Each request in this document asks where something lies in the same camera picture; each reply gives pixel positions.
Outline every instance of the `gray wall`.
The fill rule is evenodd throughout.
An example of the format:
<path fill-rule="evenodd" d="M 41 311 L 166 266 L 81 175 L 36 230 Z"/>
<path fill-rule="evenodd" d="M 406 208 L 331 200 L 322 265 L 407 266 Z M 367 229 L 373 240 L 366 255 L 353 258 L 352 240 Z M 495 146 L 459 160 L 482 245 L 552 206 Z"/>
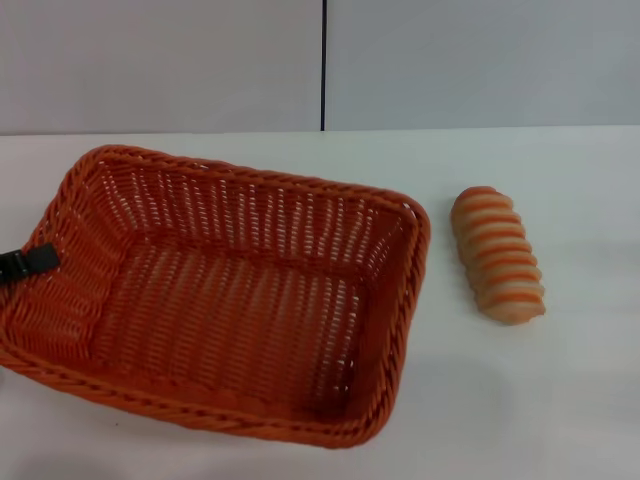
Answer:
<path fill-rule="evenodd" d="M 638 0 L 329 0 L 327 128 L 640 123 Z"/>
<path fill-rule="evenodd" d="M 0 0 L 0 134 L 318 130 L 318 0 Z"/>

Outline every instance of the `orange wicker basket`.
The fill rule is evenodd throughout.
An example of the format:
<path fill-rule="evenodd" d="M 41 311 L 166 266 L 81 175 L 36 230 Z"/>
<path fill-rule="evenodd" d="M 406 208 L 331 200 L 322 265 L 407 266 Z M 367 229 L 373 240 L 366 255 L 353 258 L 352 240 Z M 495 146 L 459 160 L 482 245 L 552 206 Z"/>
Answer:
<path fill-rule="evenodd" d="M 0 288 L 0 363 L 186 427 L 325 447 L 386 423 L 429 243 L 375 188 L 173 157 L 87 153 Z"/>

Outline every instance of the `table surface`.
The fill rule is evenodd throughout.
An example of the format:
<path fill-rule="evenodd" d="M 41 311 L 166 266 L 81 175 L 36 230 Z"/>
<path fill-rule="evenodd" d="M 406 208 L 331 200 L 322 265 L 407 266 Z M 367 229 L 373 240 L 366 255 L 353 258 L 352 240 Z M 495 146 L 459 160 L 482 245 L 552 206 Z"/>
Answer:
<path fill-rule="evenodd" d="M 0 251 L 23 245 L 85 151 L 124 143 L 406 193 L 432 223 L 395 411 L 351 450 L 183 429 L 0 372 L 0 478 L 91 480 L 640 477 L 640 128 L 0 137 Z M 478 314 L 448 212 L 511 196 L 547 314 Z"/>

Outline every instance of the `toy bread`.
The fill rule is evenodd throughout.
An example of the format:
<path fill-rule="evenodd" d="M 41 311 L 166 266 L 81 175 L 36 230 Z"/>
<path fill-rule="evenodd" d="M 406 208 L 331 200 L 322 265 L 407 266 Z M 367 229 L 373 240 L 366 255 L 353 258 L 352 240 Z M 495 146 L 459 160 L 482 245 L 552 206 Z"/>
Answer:
<path fill-rule="evenodd" d="M 453 204 L 451 225 L 481 312 L 509 325 L 544 314 L 542 274 L 509 197 L 468 188 Z"/>

